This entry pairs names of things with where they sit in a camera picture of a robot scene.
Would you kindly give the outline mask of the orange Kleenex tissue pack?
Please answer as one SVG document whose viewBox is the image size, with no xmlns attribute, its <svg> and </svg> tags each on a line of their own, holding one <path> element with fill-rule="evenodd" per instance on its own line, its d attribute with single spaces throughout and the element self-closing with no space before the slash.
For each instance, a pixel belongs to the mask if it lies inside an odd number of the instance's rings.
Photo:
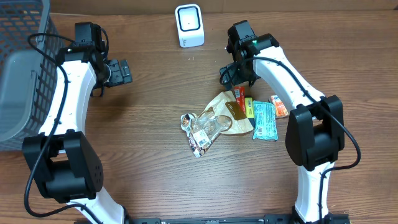
<svg viewBox="0 0 398 224">
<path fill-rule="evenodd" d="M 284 118 L 289 115 L 287 108 L 285 107 L 282 100 L 277 95 L 270 96 L 269 102 L 272 103 L 275 107 L 276 118 Z"/>
</svg>

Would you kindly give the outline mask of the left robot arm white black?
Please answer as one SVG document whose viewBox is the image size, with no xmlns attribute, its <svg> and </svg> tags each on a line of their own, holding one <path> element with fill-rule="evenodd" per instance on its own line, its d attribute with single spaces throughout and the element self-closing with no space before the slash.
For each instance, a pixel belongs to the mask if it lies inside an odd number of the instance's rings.
<svg viewBox="0 0 398 224">
<path fill-rule="evenodd" d="M 43 218 L 75 208 L 90 223 L 132 223 L 127 209 L 103 185 L 100 158 L 85 136 L 88 103 L 95 89 L 132 82 L 126 60 L 108 59 L 109 39 L 98 24 L 75 24 L 75 38 L 55 57 L 57 68 L 49 113 L 22 152 L 30 169 L 24 192 L 28 214 Z"/>
</svg>

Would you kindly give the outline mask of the teal tissue packet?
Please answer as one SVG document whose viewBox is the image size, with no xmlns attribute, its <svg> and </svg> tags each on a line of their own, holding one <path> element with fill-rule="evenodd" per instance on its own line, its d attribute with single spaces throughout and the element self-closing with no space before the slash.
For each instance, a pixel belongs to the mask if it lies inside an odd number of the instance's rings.
<svg viewBox="0 0 398 224">
<path fill-rule="evenodd" d="M 268 102 L 254 100 L 254 134 L 253 139 L 277 141 L 275 106 Z"/>
</svg>

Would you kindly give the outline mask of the yellow black battery tube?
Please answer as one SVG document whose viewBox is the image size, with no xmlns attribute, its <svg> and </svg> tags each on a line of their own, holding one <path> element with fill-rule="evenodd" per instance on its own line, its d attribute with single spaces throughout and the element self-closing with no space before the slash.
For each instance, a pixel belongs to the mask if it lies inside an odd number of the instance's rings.
<svg viewBox="0 0 398 224">
<path fill-rule="evenodd" d="M 254 109 L 253 109 L 253 100 L 251 97 L 245 97 L 245 108 L 246 108 L 246 117 L 255 128 L 255 120 L 254 120 Z"/>
</svg>

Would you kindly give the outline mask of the beige brown snack bag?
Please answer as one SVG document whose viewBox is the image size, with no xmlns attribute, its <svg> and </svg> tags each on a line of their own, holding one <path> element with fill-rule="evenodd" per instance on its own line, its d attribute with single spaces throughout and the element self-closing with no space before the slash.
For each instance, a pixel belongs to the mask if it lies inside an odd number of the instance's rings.
<svg viewBox="0 0 398 224">
<path fill-rule="evenodd" d="M 197 158 L 209 150 L 219 135 L 246 134 L 254 129 L 231 91 L 218 94 L 199 115 L 181 115 L 180 127 Z"/>
</svg>

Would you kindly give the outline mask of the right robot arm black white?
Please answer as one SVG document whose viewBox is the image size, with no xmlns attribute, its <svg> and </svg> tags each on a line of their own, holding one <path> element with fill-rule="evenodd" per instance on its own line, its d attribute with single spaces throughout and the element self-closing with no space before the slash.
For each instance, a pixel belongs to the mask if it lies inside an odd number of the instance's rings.
<svg viewBox="0 0 398 224">
<path fill-rule="evenodd" d="M 343 105 L 311 86 L 288 61 L 271 34 L 257 36 L 248 21 L 228 29 L 226 50 L 233 63 L 220 69 L 220 83 L 234 86 L 263 79 L 289 112 L 285 146 L 298 167 L 298 195 L 284 223 L 349 223 L 347 215 L 334 215 L 327 207 L 329 169 L 345 146 Z"/>
</svg>

